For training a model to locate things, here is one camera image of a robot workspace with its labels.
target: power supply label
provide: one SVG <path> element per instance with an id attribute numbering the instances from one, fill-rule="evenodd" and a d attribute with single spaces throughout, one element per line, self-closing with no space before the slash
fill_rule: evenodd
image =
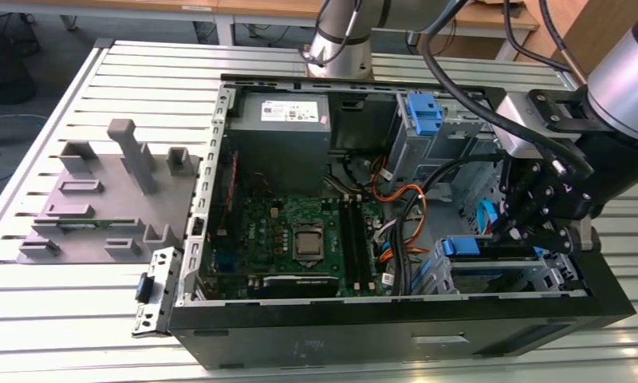
<path id="1" fill-rule="evenodd" d="M 320 122 L 320 106 L 314 101 L 262 102 L 262 121 Z"/>

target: expansion slot bracket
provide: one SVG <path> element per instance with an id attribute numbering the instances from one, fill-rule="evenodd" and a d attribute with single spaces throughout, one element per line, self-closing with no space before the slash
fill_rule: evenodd
<path id="1" fill-rule="evenodd" d="M 137 286 L 137 314 L 133 338 L 169 337 L 168 321 L 176 297 L 182 252 L 166 247 L 153 252 L 149 271 L 141 274 Z"/>

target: cpu socket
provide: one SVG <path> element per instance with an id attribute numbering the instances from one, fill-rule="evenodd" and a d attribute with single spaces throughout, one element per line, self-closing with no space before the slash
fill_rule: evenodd
<path id="1" fill-rule="evenodd" d="M 324 261 L 324 224 L 293 225 L 293 259 L 305 267 Z"/>

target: open computer tower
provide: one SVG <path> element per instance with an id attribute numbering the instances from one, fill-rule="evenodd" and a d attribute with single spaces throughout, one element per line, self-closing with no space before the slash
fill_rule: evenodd
<path id="1" fill-rule="evenodd" d="M 465 90 L 493 109 L 506 97 Z M 176 336 L 206 368 L 514 356 L 634 313 L 600 252 L 493 244 L 477 211 L 501 206 L 501 162 L 449 174 L 406 217 L 408 231 L 426 220 L 394 291 L 401 203 L 372 188 L 502 149 L 440 86 L 228 76 L 206 137 L 184 245 L 153 255 L 133 332 Z"/>

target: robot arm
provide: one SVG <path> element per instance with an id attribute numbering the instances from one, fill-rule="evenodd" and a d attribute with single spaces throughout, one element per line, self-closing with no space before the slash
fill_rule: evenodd
<path id="1" fill-rule="evenodd" d="M 326 0 L 316 35 L 302 52 L 314 77 L 366 78 L 372 73 L 372 29 L 422 30 L 454 0 Z"/>
<path id="2" fill-rule="evenodd" d="M 449 9 L 460 9 L 457 3 L 374 0 L 361 6 L 358 1 L 329 0 L 318 16 L 312 48 L 304 54 L 309 72 L 316 77 L 366 77 L 372 28 L 421 30 L 430 20 L 449 19 Z M 453 82 L 441 83 L 454 94 Z M 638 183 L 638 22 L 593 71 L 588 85 L 577 92 L 536 89 L 509 94 L 498 115 L 520 124 L 522 132 L 528 125 L 528 129 L 569 137 L 557 139 L 558 144 L 568 148 L 570 158 L 584 159 L 580 162 L 588 171 L 585 176 L 568 176 L 572 172 L 553 156 L 544 159 L 552 153 L 492 121 L 509 154 L 500 185 L 505 201 L 492 225 L 494 240 L 522 240 L 564 254 L 597 251 L 600 241 L 590 220 Z"/>

